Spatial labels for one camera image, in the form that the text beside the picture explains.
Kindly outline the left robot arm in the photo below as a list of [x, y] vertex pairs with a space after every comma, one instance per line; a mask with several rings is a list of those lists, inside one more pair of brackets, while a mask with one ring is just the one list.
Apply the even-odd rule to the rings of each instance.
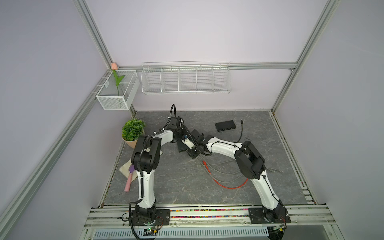
[[153, 211], [155, 207], [154, 174], [160, 162], [161, 147], [175, 142], [175, 135], [182, 129], [181, 118], [177, 116], [176, 105], [172, 105], [168, 121], [157, 132], [138, 138], [132, 155], [132, 165], [137, 171], [139, 199], [136, 211]]

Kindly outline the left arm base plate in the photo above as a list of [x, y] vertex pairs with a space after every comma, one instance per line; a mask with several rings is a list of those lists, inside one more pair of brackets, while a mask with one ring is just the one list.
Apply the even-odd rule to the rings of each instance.
[[168, 226], [171, 219], [170, 209], [144, 209], [139, 208], [132, 211], [130, 221], [133, 226]]

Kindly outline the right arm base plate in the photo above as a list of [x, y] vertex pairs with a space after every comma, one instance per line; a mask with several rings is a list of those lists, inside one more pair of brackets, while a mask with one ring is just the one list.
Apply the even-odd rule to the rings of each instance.
[[275, 210], [260, 208], [249, 208], [249, 218], [252, 224], [289, 224], [291, 218], [286, 208], [278, 207]]

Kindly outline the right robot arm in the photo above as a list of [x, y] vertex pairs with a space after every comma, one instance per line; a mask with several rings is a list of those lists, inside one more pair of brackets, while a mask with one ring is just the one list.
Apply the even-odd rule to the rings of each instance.
[[234, 159], [240, 173], [253, 183], [258, 192], [267, 222], [281, 221], [287, 224], [291, 221], [287, 208], [270, 184], [264, 157], [251, 142], [228, 142], [213, 136], [204, 137], [197, 131], [183, 135], [181, 142], [188, 147], [187, 152], [193, 159], [199, 154], [206, 156], [221, 154]]

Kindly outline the large black network switch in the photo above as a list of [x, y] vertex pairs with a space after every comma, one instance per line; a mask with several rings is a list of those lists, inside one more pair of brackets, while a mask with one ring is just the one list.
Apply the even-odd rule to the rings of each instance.
[[178, 146], [179, 152], [184, 152], [184, 151], [190, 150], [185, 144], [182, 143], [181, 140], [177, 142], [177, 146]]

